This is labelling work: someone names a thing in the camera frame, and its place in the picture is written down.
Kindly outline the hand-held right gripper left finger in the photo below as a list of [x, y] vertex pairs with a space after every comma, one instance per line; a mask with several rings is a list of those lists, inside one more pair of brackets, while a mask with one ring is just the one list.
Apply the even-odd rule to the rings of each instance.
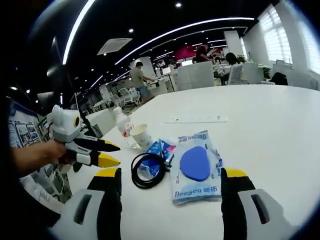
[[120, 240], [121, 195], [121, 168], [100, 170], [64, 204], [53, 234], [58, 240]]

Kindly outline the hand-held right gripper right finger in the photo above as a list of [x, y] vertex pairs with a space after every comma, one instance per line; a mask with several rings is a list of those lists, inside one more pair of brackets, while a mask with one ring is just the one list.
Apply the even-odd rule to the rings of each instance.
[[288, 240], [296, 231], [283, 207], [242, 170], [221, 169], [221, 197], [225, 240]]

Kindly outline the person's left hand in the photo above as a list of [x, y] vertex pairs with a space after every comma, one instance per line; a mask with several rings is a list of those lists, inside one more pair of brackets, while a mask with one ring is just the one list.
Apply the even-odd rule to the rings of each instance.
[[37, 163], [41, 166], [47, 164], [72, 165], [75, 160], [67, 156], [64, 144], [55, 140], [39, 143], [35, 146]]

